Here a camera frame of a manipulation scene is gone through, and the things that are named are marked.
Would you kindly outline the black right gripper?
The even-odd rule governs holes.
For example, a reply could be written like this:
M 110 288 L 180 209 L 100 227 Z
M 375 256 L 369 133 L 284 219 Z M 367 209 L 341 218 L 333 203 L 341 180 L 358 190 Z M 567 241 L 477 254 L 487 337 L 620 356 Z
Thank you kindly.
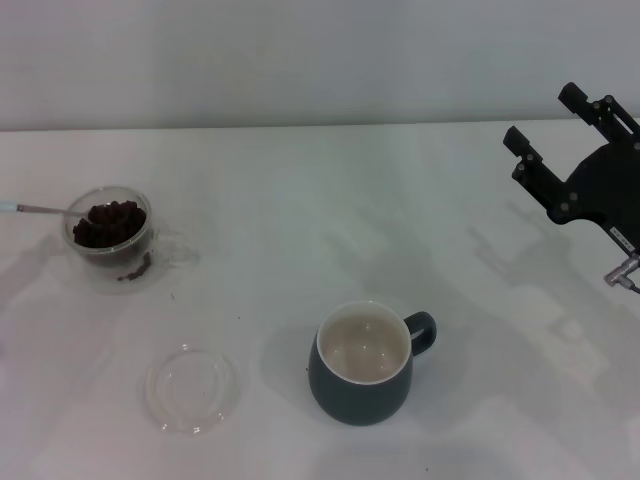
M 595 223 L 625 252 L 639 251 L 639 124 L 612 95 L 590 101 L 573 82 L 558 100 L 608 143 L 598 148 L 562 181 L 544 163 L 530 141 L 511 126 L 504 146 L 519 158 L 512 178 L 546 211 L 554 223 Z

